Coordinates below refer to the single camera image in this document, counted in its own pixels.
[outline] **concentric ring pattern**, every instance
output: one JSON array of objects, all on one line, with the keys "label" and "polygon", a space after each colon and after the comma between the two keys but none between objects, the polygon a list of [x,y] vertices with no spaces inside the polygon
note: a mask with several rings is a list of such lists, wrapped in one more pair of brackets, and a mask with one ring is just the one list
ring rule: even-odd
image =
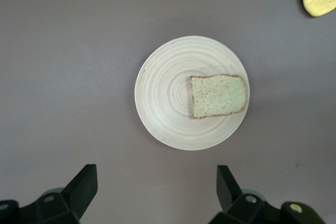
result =
[{"label": "concentric ring pattern", "polygon": [[193,119],[190,76],[238,74],[249,83],[238,57],[223,44],[206,37],[171,40],[153,52],[135,83],[135,105],[147,130],[159,141],[182,150],[202,150],[231,136],[243,112]]}]

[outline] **slice of bread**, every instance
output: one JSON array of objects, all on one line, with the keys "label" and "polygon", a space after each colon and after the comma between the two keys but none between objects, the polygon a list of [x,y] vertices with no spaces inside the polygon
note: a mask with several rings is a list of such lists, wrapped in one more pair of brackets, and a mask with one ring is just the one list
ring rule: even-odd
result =
[{"label": "slice of bread", "polygon": [[239,75],[191,76],[193,118],[239,113],[247,104],[247,85]]}]

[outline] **table surface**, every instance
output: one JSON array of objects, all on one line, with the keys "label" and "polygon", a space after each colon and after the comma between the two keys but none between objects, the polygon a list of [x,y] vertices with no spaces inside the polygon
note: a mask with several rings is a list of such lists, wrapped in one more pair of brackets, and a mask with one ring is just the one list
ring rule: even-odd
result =
[{"label": "table surface", "polygon": [[[0,199],[24,206],[85,164],[99,190],[81,222],[208,223],[216,166],[280,207],[301,201],[336,222],[336,11],[302,0],[0,0]],[[202,151],[157,141],[134,104],[146,58],[188,35],[244,64],[238,130]]]}]

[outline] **brown crust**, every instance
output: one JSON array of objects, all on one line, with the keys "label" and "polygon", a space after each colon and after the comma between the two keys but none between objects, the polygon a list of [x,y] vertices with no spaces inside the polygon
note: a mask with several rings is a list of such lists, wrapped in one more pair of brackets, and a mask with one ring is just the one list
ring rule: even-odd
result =
[{"label": "brown crust", "polygon": [[[217,117],[217,116],[228,116],[228,115],[233,115],[233,114],[237,114],[237,113],[240,113],[240,112],[243,112],[246,108],[246,104],[247,104],[247,99],[248,99],[248,90],[247,90],[247,84],[245,82],[245,80],[238,74],[229,74],[229,73],[221,73],[221,74],[214,74],[212,76],[190,76],[190,85],[191,85],[191,89],[193,90],[193,84],[191,82],[191,79],[193,77],[196,77],[196,78],[209,78],[209,77],[214,77],[214,76],[231,76],[231,77],[238,77],[240,78],[242,81],[243,81],[243,84],[245,86],[245,103],[244,103],[244,106],[241,110],[237,111],[237,112],[233,112],[233,113],[229,113],[229,114],[220,114],[220,115],[206,115],[206,116],[194,116],[194,113],[193,113],[193,118],[194,119],[202,119],[202,118],[214,118],[214,117]],[[193,100],[193,111],[194,111],[194,94],[192,92],[192,100]]]}]

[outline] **screw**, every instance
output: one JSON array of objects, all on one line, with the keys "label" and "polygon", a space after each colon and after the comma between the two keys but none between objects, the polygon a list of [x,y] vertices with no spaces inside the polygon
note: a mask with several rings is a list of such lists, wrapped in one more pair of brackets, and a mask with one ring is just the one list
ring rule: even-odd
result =
[{"label": "screw", "polygon": [[297,204],[290,204],[289,207],[290,209],[292,209],[295,212],[298,212],[299,214],[303,212],[302,207],[300,207]]},{"label": "screw", "polygon": [[9,205],[8,204],[2,204],[0,205],[0,211],[5,210]]},{"label": "screw", "polygon": [[248,201],[248,202],[250,202],[250,203],[257,203],[257,199],[255,198],[255,197],[253,197],[252,195],[247,195],[246,197],[245,197],[245,199]]},{"label": "screw", "polygon": [[53,201],[54,197],[53,196],[48,196],[44,199],[44,202],[49,202],[49,201]]}]

